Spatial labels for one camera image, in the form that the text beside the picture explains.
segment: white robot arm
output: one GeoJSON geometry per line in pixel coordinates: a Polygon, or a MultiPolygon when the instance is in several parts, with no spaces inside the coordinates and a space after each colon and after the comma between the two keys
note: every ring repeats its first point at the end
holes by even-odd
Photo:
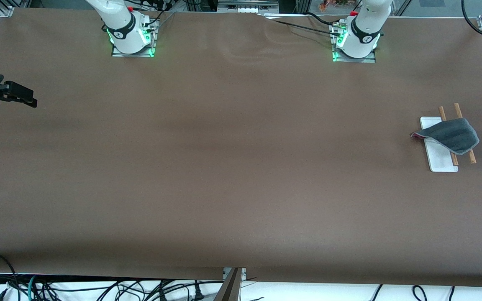
{"type": "Polygon", "coordinates": [[[337,42],[338,48],[356,59],[369,55],[377,47],[380,29],[390,16],[392,0],[363,0],[360,12],[345,19],[346,32],[337,42]]]}
{"type": "Polygon", "coordinates": [[[150,44],[150,17],[129,11],[124,0],[86,0],[100,14],[111,41],[125,54],[133,54],[150,44]]]}

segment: white plate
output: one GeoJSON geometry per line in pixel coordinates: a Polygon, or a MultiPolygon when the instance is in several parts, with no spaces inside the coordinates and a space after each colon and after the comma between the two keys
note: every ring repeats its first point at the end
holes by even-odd
{"type": "MultiPolygon", "coordinates": [[[[419,118],[421,129],[431,127],[442,122],[440,117],[421,117],[419,118]]],[[[451,153],[449,150],[432,138],[424,139],[425,148],[427,149],[427,159],[429,167],[433,173],[456,173],[459,171],[458,166],[453,166],[451,153]]]]}

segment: gray cloth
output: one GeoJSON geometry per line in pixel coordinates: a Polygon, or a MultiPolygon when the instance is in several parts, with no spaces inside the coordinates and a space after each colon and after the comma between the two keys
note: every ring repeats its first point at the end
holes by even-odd
{"type": "Polygon", "coordinates": [[[457,155],[469,152],[479,143],[476,131],[466,118],[442,121],[430,128],[413,132],[412,136],[421,139],[432,138],[457,155]]]}

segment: wooden chopstick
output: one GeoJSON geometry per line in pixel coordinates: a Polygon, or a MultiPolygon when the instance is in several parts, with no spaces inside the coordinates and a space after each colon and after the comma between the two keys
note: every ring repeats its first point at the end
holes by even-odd
{"type": "MultiPolygon", "coordinates": [[[[461,106],[459,105],[459,103],[456,102],[453,105],[455,106],[455,111],[457,111],[457,117],[463,118],[462,112],[461,112],[461,106]]],[[[470,156],[470,163],[472,164],[477,163],[477,161],[475,160],[475,154],[473,149],[470,149],[470,152],[468,152],[468,155],[470,156]]]]}
{"type": "MultiPolygon", "coordinates": [[[[438,111],[440,112],[440,117],[442,121],[446,121],[446,112],[444,112],[444,107],[438,107],[438,111]]],[[[451,161],[453,161],[453,166],[459,166],[459,160],[457,160],[457,155],[453,152],[449,152],[451,154],[451,161]]]]}

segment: white floor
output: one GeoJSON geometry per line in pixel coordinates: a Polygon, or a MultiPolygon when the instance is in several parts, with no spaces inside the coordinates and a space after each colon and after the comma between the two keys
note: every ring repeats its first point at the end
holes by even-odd
{"type": "MultiPolygon", "coordinates": [[[[145,290],[151,290],[159,282],[142,282],[145,290]]],[[[193,281],[180,281],[179,283],[193,283],[193,281]]],[[[58,283],[54,288],[82,289],[105,287],[113,282],[75,282],[58,283]]],[[[279,283],[279,282],[243,282],[241,289],[241,301],[254,301],[263,297],[262,301],[370,301],[377,285],[371,284],[314,284],[314,283],[279,283]]],[[[6,285],[0,285],[0,293],[6,285]]],[[[202,293],[210,295],[217,293],[220,284],[203,284],[200,286],[202,293]]],[[[377,301],[415,301],[411,290],[412,286],[385,285],[377,296],[377,301]]],[[[449,286],[423,286],[429,301],[448,301],[449,286]]],[[[63,301],[96,301],[103,290],[94,290],[78,293],[58,293],[63,301]]],[[[105,297],[104,301],[112,301],[117,290],[113,289],[105,297]]],[[[195,296],[195,290],[190,288],[191,299],[195,296]]],[[[168,301],[186,301],[187,290],[180,289],[166,295],[168,301]]],[[[22,294],[22,301],[27,301],[27,296],[22,294]]],[[[16,301],[16,290],[9,290],[4,301],[16,301]]],[[[124,294],[120,301],[138,301],[136,296],[124,294]]],[[[453,301],[482,301],[482,288],[460,287],[455,289],[453,301]]]]}

